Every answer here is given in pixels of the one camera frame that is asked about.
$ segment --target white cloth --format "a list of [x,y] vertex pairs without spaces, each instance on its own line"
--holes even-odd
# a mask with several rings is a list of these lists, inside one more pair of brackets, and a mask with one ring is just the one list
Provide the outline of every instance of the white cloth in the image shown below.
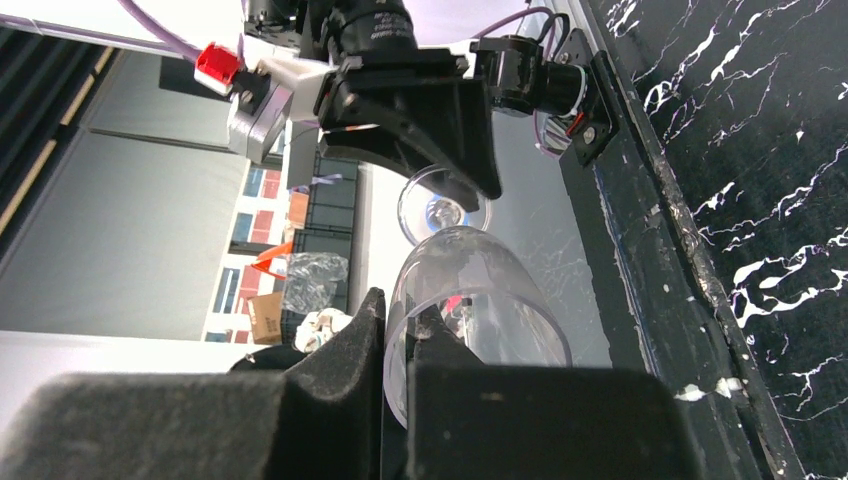
[[335,308],[312,312],[297,327],[294,348],[312,353],[350,324],[353,317]]

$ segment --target gray wall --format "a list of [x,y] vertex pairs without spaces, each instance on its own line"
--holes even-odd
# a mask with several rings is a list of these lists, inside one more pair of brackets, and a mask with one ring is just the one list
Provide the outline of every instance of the gray wall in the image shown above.
[[[225,140],[226,104],[159,90],[158,58],[116,69],[91,125]],[[0,330],[199,340],[246,166],[81,133],[0,268]]]

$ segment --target clear glass bowl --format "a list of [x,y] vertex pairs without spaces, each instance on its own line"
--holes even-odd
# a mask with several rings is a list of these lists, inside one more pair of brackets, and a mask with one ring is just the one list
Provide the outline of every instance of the clear glass bowl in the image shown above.
[[571,365],[568,341],[518,258],[489,233],[439,230],[406,259],[386,321],[383,390],[404,427],[407,325],[431,305],[484,363]]
[[410,178],[398,199],[398,223],[412,245],[448,227],[486,230],[491,211],[487,198],[436,165]]

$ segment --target orange object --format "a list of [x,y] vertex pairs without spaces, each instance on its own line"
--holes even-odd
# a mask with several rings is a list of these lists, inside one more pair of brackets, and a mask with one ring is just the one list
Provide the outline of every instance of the orange object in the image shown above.
[[259,270],[262,273],[267,273],[273,277],[279,278],[280,280],[285,280],[285,275],[280,275],[279,273],[271,271],[271,262],[277,258],[282,257],[283,255],[289,255],[292,251],[292,242],[286,242],[282,245],[278,245],[274,248],[269,248],[264,252],[260,253],[256,257],[256,261],[253,262],[250,266]]

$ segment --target plastic bag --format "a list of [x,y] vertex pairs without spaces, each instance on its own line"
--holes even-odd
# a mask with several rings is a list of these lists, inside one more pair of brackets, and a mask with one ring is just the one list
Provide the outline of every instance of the plastic bag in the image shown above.
[[329,307],[338,282],[347,279],[348,261],[335,253],[293,253],[286,265],[283,309],[307,315]]

